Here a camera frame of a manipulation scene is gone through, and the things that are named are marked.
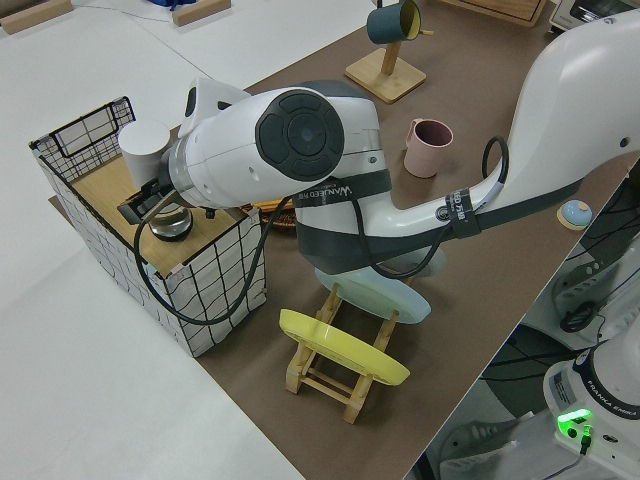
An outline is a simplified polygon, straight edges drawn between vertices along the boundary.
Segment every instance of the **wooden table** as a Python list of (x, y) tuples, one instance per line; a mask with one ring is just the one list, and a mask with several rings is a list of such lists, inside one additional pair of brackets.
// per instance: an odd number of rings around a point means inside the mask
[[(435, 35), (406, 42), (401, 56), (426, 72), (427, 81), (393, 105), (374, 100), (392, 195), (401, 208), (481, 180), (485, 143), (496, 134), (508, 136), (525, 75), (553, 39), (546, 33), (549, 7), (539, 25), (527, 29), (431, 0), (419, 5), (423, 28)], [(374, 48), (361, 29), (250, 91), (344, 79), (344, 68)], [(402, 167), (405, 134), (417, 117), (444, 121), (454, 132), (448, 163), (432, 180), (412, 177)], [(599, 211), (634, 163), (627, 157), (593, 172), (576, 198)], [(279, 310), (313, 315), (327, 295), (297, 253), (293, 234), (275, 233), (267, 242), (266, 305), (199, 360), (306, 478), (399, 479), (579, 238), (558, 223), (555, 209), (548, 209), (444, 244), (447, 269), (414, 283), (432, 314), (419, 325), (398, 325), (387, 349), (411, 375), (399, 387), (374, 385), (355, 425), (342, 420), (338, 402), (312, 389), (299, 395), (285, 390), (296, 344), (279, 330)], [(349, 306), (335, 325), (364, 338), (379, 327)]]

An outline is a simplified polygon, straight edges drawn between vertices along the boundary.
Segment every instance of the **yellow plate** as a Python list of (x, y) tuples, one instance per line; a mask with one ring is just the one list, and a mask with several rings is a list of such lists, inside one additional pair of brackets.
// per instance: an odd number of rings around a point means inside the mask
[(400, 385), (409, 376), (409, 370), (386, 353), (302, 313), (280, 310), (280, 328), (320, 355), (385, 385)]

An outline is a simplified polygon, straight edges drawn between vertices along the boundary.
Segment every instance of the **white tabletop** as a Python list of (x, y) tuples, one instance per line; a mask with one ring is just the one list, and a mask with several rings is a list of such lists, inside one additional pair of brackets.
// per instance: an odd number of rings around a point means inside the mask
[(74, 3), (0, 31), (2, 477), (299, 478), (93, 259), (27, 144), (123, 95), (138, 118), (175, 126), (195, 76), (246, 87), (359, 28), (372, 6), (234, 0), (177, 28), (146, 0)]

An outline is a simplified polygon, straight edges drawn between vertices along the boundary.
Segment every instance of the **dark green mug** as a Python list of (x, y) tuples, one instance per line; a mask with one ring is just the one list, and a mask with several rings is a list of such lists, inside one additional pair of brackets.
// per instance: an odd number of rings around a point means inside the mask
[(413, 40), (420, 34), (420, 10), (413, 0), (378, 7), (367, 17), (367, 34), (375, 44)]

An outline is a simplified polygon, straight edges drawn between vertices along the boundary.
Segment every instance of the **pink mug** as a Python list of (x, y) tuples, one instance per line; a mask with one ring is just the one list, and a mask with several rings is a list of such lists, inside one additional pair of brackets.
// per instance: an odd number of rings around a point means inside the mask
[(438, 120), (415, 118), (411, 121), (404, 156), (404, 168), (416, 177), (429, 178), (438, 173), (445, 149), (453, 141), (451, 129)]

